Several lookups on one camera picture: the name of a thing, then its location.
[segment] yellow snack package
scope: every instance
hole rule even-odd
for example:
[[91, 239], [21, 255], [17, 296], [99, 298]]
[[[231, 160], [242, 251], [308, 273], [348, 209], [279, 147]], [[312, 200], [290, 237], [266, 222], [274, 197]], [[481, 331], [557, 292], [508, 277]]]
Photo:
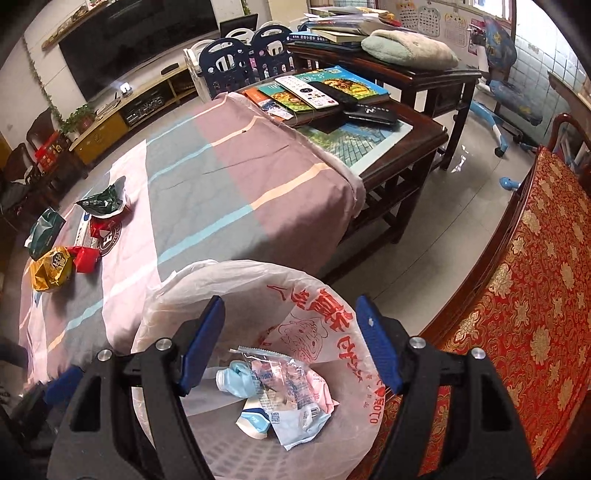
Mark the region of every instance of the yellow snack package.
[[66, 247], [55, 247], [31, 264], [31, 282], [37, 291], [63, 285], [72, 273], [73, 258]]

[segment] blue gripper pad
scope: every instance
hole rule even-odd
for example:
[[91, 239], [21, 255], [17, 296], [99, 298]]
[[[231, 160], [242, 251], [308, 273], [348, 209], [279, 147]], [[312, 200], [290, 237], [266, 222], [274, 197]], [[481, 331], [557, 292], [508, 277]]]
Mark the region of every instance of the blue gripper pad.
[[70, 401], [83, 376], [84, 372], [82, 369], [76, 365], [72, 365], [58, 378], [47, 384], [43, 400], [47, 405], [52, 407], [63, 401]]
[[183, 356], [183, 372], [178, 386], [184, 395], [199, 385], [213, 348], [222, 333], [225, 320], [226, 307], [223, 300], [217, 297], [209, 311], [206, 312], [201, 327], [193, 338], [187, 353]]
[[379, 323], [382, 314], [365, 296], [357, 299], [355, 313], [357, 324], [382, 382], [394, 393], [398, 393], [402, 387], [402, 378], [398, 372], [398, 355]]

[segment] trash bin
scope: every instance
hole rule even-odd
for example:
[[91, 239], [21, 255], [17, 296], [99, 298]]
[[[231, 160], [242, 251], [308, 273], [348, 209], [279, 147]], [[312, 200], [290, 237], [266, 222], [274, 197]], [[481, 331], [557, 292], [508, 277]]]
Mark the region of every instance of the trash bin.
[[[240, 345], [284, 353], [323, 376], [340, 403], [314, 440], [287, 452], [270, 431], [264, 440], [240, 431], [235, 422], [245, 400], [218, 391], [206, 370], [182, 402], [212, 473], [243, 480], [345, 479], [376, 438], [385, 393], [354, 309], [301, 271], [248, 260], [197, 262], [150, 291], [132, 351], [172, 337], [212, 295], [224, 300], [226, 322], [208, 368], [226, 366], [228, 350]], [[134, 407], [151, 437], [139, 388]]]

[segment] potted plant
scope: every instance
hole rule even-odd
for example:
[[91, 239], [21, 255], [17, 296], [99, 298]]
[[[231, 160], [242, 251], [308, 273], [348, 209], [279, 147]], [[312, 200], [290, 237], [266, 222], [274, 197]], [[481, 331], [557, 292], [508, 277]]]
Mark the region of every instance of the potted plant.
[[64, 121], [64, 124], [61, 126], [61, 131], [65, 134], [76, 131], [82, 135], [88, 127], [92, 125], [95, 118], [96, 114], [94, 109], [90, 107], [88, 103], [85, 103], [78, 107], [76, 111]]

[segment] white remote control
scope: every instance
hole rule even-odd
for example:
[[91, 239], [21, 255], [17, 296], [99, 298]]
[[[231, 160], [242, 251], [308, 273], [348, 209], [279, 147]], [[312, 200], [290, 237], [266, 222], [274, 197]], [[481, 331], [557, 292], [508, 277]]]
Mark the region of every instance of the white remote control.
[[303, 82], [293, 75], [279, 77], [276, 81], [279, 85], [285, 87], [291, 93], [295, 93], [303, 101], [316, 109], [327, 108], [339, 104], [325, 93], [322, 93], [320, 90], [308, 85], [306, 82]]

